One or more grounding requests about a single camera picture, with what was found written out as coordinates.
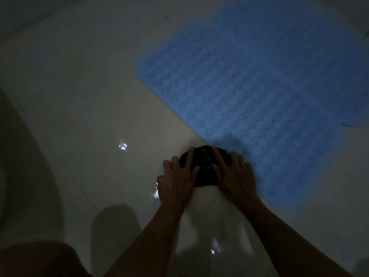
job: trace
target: bathtub floor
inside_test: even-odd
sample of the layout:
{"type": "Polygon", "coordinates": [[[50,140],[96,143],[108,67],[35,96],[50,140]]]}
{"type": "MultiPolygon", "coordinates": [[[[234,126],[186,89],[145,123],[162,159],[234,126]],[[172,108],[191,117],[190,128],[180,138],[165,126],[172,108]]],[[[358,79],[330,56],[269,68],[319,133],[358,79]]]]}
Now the bathtub floor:
{"type": "MultiPolygon", "coordinates": [[[[115,261],[159,206],[162,161],[204,144],[136,77],[136,61],[223,1],[82,0],[0,45],[2,162],[15,175],[0,247],[65,241],[96,276],[115,261]]],[[[369,122],[345,128],[305,202],[293,212],[268,205],[357,276],[369,266],[368,139],[369,122]]],[[[194,256],[203,262],[182,273],[276,276],[247,220],[216,187],[195,191],[172,268],[194,256]]]]}

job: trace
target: right hand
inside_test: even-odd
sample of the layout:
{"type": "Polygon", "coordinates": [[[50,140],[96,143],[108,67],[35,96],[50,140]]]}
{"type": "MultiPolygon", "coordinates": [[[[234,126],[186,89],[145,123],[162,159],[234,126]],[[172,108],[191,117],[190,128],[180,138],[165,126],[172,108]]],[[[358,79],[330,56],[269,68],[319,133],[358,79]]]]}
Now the right hand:
{"type": "Polygon", "coordinates": [[[213,145],[215,158],[219,167],[213,164],[218,176],[218,187],[223,195],[238,209],[252,212],[255,204],[259,201],[256,195],[255,176],[250,163],[245,163],[242,155],[231,152],[232,164],[227,166],[216,146],[213,145]]]}

